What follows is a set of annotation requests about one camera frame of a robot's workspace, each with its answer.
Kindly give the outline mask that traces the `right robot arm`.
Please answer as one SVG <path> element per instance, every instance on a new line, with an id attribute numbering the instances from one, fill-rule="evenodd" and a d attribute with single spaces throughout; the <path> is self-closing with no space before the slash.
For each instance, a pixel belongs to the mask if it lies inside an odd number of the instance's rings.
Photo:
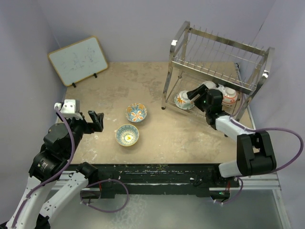
<path id="1" fill-rule="evenodd" d="M 187 98 L 205 113 L 207 124 L 236 142 L 236 160 L 221 163 L 212 174 L 212 182 L 224 186 L 229 177 L 242 177 L 270 173 L 277 163 L 270 135 L 266 131 L 250 130 L 223 110 L 223 94 L 204 84 L 188 91 Z"/>

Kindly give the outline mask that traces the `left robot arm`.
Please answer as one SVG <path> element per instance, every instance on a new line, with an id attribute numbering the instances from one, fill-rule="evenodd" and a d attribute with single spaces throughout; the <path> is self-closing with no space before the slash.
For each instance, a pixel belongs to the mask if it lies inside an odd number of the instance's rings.
<path id="1" fill-rule="evenodd" d="M 33 159 L 20 203 L 11 219 L 1 224 L 2 229 L 49 229 L 76 194 L 86 186 L 97 184 L 98 169 L 84 162 L 53 197 L 46 199 L 70 165 L 83 135 L 103 131 L 104 114 L 94 111 L 88 114 L 92 119 L 90 123 L 83 115 L 80 119 L 68 119 L 57 111 L 62 123 L 49 128 L 40 152 Z"/>

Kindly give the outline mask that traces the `orange flower green leaf bowl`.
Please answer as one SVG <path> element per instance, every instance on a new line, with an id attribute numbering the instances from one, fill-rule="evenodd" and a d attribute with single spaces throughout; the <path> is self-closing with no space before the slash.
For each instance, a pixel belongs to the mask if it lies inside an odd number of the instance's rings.
<path id="1" fill-rule="evenodd" d="M 214 83 L 212 81 L 204 81 L 201 85 L 205 85 L 208 89 L 216 89 L 225 96 L 225 87 L 221 84 Z"/>

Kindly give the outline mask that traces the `red patterned bowl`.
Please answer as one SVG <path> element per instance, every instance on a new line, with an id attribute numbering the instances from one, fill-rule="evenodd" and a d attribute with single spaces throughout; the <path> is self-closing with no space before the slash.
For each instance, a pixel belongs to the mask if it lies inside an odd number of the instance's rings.
<path id="1" fill-rule="evenodd" d="M 236 90 L 229 87 L 224 88 L 223 104 L 232 105 L 237 101 L 237 98 L 238 94 Z"/>

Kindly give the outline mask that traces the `blue orange floral bowl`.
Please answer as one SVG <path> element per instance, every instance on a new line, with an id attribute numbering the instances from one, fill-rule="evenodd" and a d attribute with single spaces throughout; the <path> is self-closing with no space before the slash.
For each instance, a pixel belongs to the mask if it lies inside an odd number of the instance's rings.
<path id="1" fill-rule="evenodd" d="M 147 116 L 147 109 L 143 104 L 133 103 L 126 108 L 125 117 L 128 121 L 138 123 Z"/>

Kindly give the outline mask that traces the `blue rim yellow bowl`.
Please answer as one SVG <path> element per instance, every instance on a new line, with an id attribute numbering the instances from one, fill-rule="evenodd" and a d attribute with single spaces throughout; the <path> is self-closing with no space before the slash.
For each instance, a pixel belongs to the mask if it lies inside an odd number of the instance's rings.
<path id="1" fill-rule="evenodd" d="M 116 131 L 115 138 L 119 145 L 129 147 L 137 143 L 139 139 L 139 130 L 131 124 L 122 125 Z"/>

